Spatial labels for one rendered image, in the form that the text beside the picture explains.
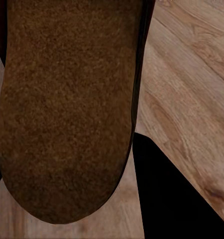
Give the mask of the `sandal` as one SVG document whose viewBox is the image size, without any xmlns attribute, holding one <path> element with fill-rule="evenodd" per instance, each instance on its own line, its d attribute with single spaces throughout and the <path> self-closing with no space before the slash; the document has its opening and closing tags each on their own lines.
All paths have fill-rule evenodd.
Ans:
<svg viewBox="0 0 224 239">
<path fill-rule="evenodd" d="M 0 0 L 0 172 L 54 225 L 101 208 L 136 128 L 156 0 Z"/>
</svg>

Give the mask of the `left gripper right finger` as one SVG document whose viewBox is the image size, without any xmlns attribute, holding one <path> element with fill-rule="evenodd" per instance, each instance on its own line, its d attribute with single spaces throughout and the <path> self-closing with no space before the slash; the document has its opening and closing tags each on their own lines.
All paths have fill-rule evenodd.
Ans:
<svg viewBox="0 0 224 239">
<path fill-rule="evenodd" d="M 224 221 L 149 137 L 132 151 L 145 239 L 224 239 Z"/>
</svg>

